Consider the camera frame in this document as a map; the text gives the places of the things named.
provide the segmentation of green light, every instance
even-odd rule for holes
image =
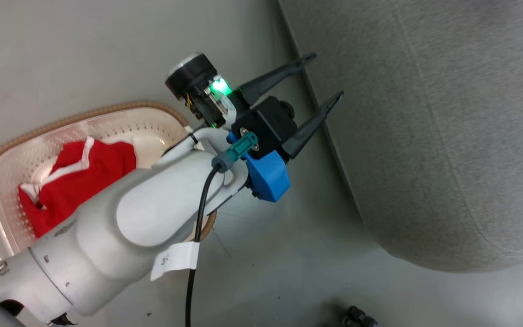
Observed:
[[[225,82],[224,79],[220,79],[219,81],[214,81],[211,86],[211,91],[219,91],[221,93],[223,93],[224,95],[229,95],[232,91],[229,87],[229,85],[227,85],[227,82]]]

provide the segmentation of gray sofa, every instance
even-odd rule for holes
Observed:
[[[523,1],[281,0],[333,149],[390,254],[442,271],[523,261]]]

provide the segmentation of robotic arm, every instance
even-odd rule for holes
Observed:
[[[303,56],[236,89],[204,54],[183,60],[166,85],[205,127],[169,149],[151,169],[127,174],[32,247],[1,261],[0,304],[11,300],[40,321],[60,325],[69,323],[70,308],[83,316],[95,314],[150,272],[159,254],[189,236],[198,214],[197,194],[212,167],[219,172],[210,177],[203,213],[212,213],[242,188],[277,201],[289,188],[286,164],[343,93],[300,127],[287,102],[267,97],[255,104],[315,57]],[[199,142],[211,150],[195,149]]]

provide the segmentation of blue bracket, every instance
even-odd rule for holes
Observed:
[[[237,138],[229,132],[229,141],[234,143]],[[249,154],[243,156],[246,161],[249,176],[252,179],[253,194],[270,202],[276,202],[290,187],[290,178],[286,163],[277,151],[272,151],[262,159],[253,159]]]

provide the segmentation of laundry basket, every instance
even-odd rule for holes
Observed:
[[[1,145],[0,260],[12,257],[35,242],[17,186],[40,183],[48,176],[64,143],[88,136],[107,143],[129,141],[137,154],[137,167],[149,168],[189,130],[185,118],[168,106],[133,102],[78,114]],[[215,217],[216,213],[212,213],[204,222],[202,238],[212,228]]]

